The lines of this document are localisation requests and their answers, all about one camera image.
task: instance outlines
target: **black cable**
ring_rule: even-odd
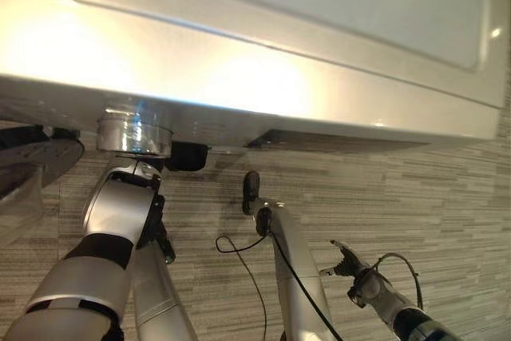
[[[380,257],[378,259],[378,261],[376,262],[376,264],[374,264],[370,269],[378,271],[378,266],[382,263],[382,261],[384,261],[384,259],[388,259],[389,257],[396,257],[400,260],[403,260],[406,263],[406,266],[408,267],[408,269],[410,269],[410,273],[412,274],[412,277],[414,277],[415,290],[417,291],[417,306],[419,307],[419,309],[422,310],[423,309],[422,291],[421,291],[421,284],[418,281],[418,273],[415,271],[414,267],[412,266],[410,261],[408,261],[406,259],[405,256],[402,256],[399,253],[393,253],[393,252],[386,253],[385,255]]]
[[[225,250],[222,250],[220,249],[220,246],[218,245],[218,240],[220,239],[226,239],[232,246],[232,250],[231,251],[225,251]],[[263,295],[261,295],[261,291],[259,290],[259,286],[257,285],[257,282],[256,282],[256,279],[254,278],[254,275],[252,274],[252,272],[250,271],[250,269],[248,268],[247,264],[245,263],[245,260],[243,260],[243,257],[241,257],[240,255],[240,252],[242,251],[246,251],[247,249],[250,249],[252,247],[255,247],[258,243],[260,243],[261,241],[263,241],[264,239],[266,238],[266,235],[261,237],[259,240],[257,240],[254,244],[252,245],[249,245],[245,248],[240,248],[238,249],[234,243],[232,242],[231,238],[227,235],[221,235],[221,236],[218,236],[216,237],[216,240],[215,240],[215,245],[216,245],[216,250],[220,253],[235,253],[238,258],[240,259],[241,263],[243,264],[243,266],[245,267],[245,269],[247,270],[248,272],[248,275],[250,276],[250,278],[252,279],[252,282],[254,283],[254,287],[255,289],[257,290],[257,295],[259,296],[259,300],[261,301],[261,305],[263,307],[263,313],[264,313],[264,329],[263,329],[263,341],[266,340],[266,329],[267,329],[267,312],[266,312],[266,305],[264,305],[264,300],[263,300]]]
[[[229,241],[232,245],[232,250],[231,251],[224,251],[222,249],[220,249],[220,247],[218,246],[218,240],[220,239],[226,239],[227,241]],[[248,249],[250,248],[254,248],[258,243],[260,243],[261,241],[263,241],[264,239],[266,239],[266,236],[263,236],[261,237],[260,239],[258,239],[254,244],[250,244],[248,245],[247,247],[245,248],[236,248],[234,246],[234,244],[232,243],[231,239],[229,238],[229,236],[227,235],[222,235],[222,236],[218,236],[216,237],[216,240],[215,240],[215,245],[216,245],[216,250],[220,253],[238,253],[238,252],[242,252],[242,251],[247,251]]]
[[[302,281],[300,281],[300,278],[298,277],[298,275],[295,272],[295,269],[293,269],[293,267],[289,263],[289,260],[287,260],[286,255],[284,255],[284,252],[283,252],[282,248],[280,247],[280,243],[277,240],[275,233],[273,233],[271,231],[268,233],[271,233],[273,235],[273,240],[275,240],[275,244],[277,244],[277,248],[279,249],[280,255],[282,256],[284,263],[286,263],[287,267],[289,268],[289,271],[291,272],[293,277],[295,277],[295,280],[298,283],[298,285],[300,286],[300,289],[302,289],[303,294],[307,297],[307,299],[309,300],[309,303],[311,303],[312,307],[318,314],[319,318],[324,322],[324,324],[327,326],[328,330],[331,332],[331,334],[335,337],[335,339],[337,341],[344,341],[343,337],[341,337],[340,334],[337,333],[337,331],[334,329],[334,327],[332,327],[330,321],[328,321],[328,318],[323,314],[321,309],[319,309],[319,307],[316,304],[316,302],[314,301],[314,299],[312,299],[312,297],[309,294],[309,292],[307,291],[307,289],[303,286]]]

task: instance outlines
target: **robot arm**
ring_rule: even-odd
[[[341,250],[344,259],[337,266],[322,270],[320,274],[353,276],[355,281],[348,296],[359,307],[371,305],[401,341],[461,341],[396,291],[384,276],[353,250],[337,241],[332,243]]]
[[[51,269],[5,341],[124,338],[120,322],[133,254],[137,245],[164,242],[157,237],[164,199],[157,193],[157,170],[135,159],[116,160],[85,207],[84,238]]]

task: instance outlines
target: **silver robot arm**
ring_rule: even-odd
[[[25,314],[8,330],[5,341],[124,339],[120,323],[133,269],[135,297],[140,303],[140,340],[163,339],[153,337],[161,331],[168,331],[166,339],[196,340],[161,251],[168,241],[161,238],[164,199],[157,193],[159,185],[160,174],[151,165],[133,158],[116,158],[85,207],[84,238],[51,269],[27,304]],[[141,299],[149,292],[153,294]],[[154,292],[166,295],[156,297]],[[172,329],[169,331],[168,324],[162,325],[163,318],[175,321],[177,334],[186,337],[179,338]]]
[[[249,172],[245,177],[243,210],[245,214],[254,217],[260,236],[270,235],[273,239],[275,273],[286,340],[333,340],[332,334],[311,306],[283,259],[285,256],[311,298],[330,321],[327,298],[307,242],[284,203],[259,197],[259,175],[256,172]]]
[[[399,293],[380,273],[345,244],[332,240],[344,255],[333,268],[324,269],[322,276],[353,276],[348,296],[359,307],[371,305],[379,318],[401,341],[461,341],[443,325],[433,321],[424,311]]]

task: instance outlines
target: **white appliance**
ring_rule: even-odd
[[[0,119],[217,148],[492,139],[510,0],[0,0]]]

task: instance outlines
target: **transparent container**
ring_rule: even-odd
[[[42,217],[42,166],[0,167],[0,246],[32,228]]]

